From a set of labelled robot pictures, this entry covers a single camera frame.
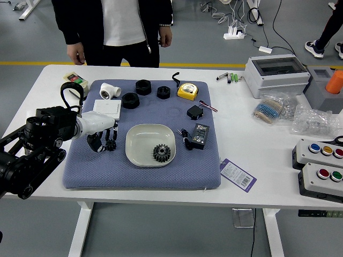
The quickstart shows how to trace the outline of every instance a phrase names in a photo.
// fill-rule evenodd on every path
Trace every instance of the yellow floor line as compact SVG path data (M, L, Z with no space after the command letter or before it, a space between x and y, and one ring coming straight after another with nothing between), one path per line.
M72 62L0 62L0 65L41 65L50 64L73 65ZM128 63L122 63L122 66L129 66ZM333 69L343 70L343 66L328 65ZM245 68L245 64L219 64L219 63L160 63L160 67L198 67L198 68Z

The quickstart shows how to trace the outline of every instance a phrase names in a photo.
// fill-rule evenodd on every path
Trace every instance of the white shirt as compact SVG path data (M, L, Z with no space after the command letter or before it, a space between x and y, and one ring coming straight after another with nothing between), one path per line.
M106 46L127 46L146 40L137 0L101 0Z

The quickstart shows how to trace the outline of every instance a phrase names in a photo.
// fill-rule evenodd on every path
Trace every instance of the gray electrical box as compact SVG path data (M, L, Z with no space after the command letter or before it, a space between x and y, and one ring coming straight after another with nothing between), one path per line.
M339 114L343 109L343 90L339 94L331 94L325 89L333 75L333 71L328 66L308 67L308 70L311 78L304 90L304 95L311 108Z
M300 95L310 79L295 55L250 57L243 76L257 99L270 91Z

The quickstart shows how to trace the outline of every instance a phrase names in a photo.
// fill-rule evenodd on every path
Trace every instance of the push button box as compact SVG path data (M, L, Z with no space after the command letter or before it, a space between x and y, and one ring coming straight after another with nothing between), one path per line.
M298 174L300 194L343 203L342 175L341 168L307 163Z
M301 139L292 151L292 165L301 170L308 162L343 168L343 147Z

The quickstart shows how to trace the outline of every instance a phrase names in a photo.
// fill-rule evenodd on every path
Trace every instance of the blue fabric mat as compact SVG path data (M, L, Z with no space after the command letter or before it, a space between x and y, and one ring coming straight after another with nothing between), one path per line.
M120 87L122 94L135 92L136 80L97 80L84 104L83 112L93 110L94 101L101 99L99 91L103 82ZM211 104L207 84L192 82L199 88L195 101L177 96L174 81L151 81L152 92L139 95L139 107L129 110L121 108L118 121L117 149L113 152L93 152L86 137L72 141L66 160L63 185L66 188L177 188L204 189L220 185L219 154L212 111L204 109L203 117L191 120L187 110L199 105L199 100ZM166 100L156 97L157 88L167 86L171 90ZM186 129L192 134L196 123L210 127L206 146L203 150L185 148L182 136L177 130ZM175 135L176 155L163 167L138 167L132 164L125 154L125 138L130 128L138 124L163 124Z

